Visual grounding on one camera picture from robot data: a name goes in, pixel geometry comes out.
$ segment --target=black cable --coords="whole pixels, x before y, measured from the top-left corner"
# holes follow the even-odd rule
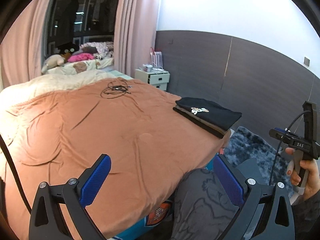
[[[0,148],[5,156],[5,158],[7,159],[7,162],[9,164],[9,167],[12,171],[12,174],[13,174],[13,177],[14,177],[14,181],[16,182],[17,184],[17,187],[18,187],[18,190],[19,190],[19,193],[20,193],[20,196],[24,202],[24,204],[26,205],[26,208],[28,209],[29,213],[31,214],[31,207],[29,205],[29,202],[27,200],[27,197],[23,191],[23,188],[22,188],[22,185],[21,185],[21,181],[19,179],[19,175],[18,175],[18,172],[17,172],[17,169],[16,169],[16,166],[14,165],[14,162],[11,158],[11,155],[10,155],[10,152],[0,134]]]
[[[124,96],[125,94],[131,94],[129,92],[130,86],[128,86],[126,81],[120,81],[120,82],[123,82],[124,85],[110,86],[117,81],[119,81],[119,80],[115,80],[115,81],[110,82],[108,84],[108,87],[105,88],[104,90],[102,90],[102,92],[100,93],[100,96],[105,99],[114,99],[114,98]]]
[[[288,134],[288,132],[289,132],[289,130],[291,129],[291,127],[293,126],[293,124],[294,124],[302,115],[304,115],[305,113],[311,113],[311,111],[309,111],[309,110],[308,110],[308,111],[303,111],[301,114],[299,114],[299,115],[291,122],[291,124],[288,126],[287,130],[285,131],[284,135],[282,136],[282,140],[280,140],[280,142],[279,142],[279,144],[278,144],[278,147],[277,147],[277,150],[276,150],[276,156],[275,156],[275,159],[274,159],[274,161],[273,161],[273,165],[272,165],[272,169],[271,169],[269,186],[271,185],[272,175],[273,175],[273,172],[274,172],[274,169],[275,169],[275,166],[276,166],[277,157],[279,156],[278,152],[279,152],[281,143],[283,142],[283,138]]]

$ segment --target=beige plush toy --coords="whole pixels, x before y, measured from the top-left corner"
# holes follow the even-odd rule
[[[52,55],[44,61],[43,67],[41,69],[41,73],[44,74],[47,72],[48,69],[61,66],[63,64],[64,64],[64,58],[62,56],[58,54]]]

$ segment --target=blue shag rug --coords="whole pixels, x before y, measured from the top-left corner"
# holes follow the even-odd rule
[[[271,147],[260,136],[253,134],[248,129],[239,126],[230,137],[230,142],[224,150],[228,161],[235,167],[249,158],[254,158],[259,166],[264,184],[269,184],[271,168],[275,158],[276,150]],[[278,157],[273,172],[272,185],[276,182],[283,182],[289,193],[293,194],[290,177],[286,175],[288,162],[282,157]]]

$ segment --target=pink pillow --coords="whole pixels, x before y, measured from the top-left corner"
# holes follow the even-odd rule
[[[68,62],[78,62],[78,61],[84,61],[89,59],[94,59],[94,56],[90,53],[81,53],[79,55],[71,56],[68,59]]]

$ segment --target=wall socket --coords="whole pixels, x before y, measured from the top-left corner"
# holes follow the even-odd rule
[[[310,66],[310,59],[308,59],[307,57],[304,57],[304,62],[303,62],[306,66]]]

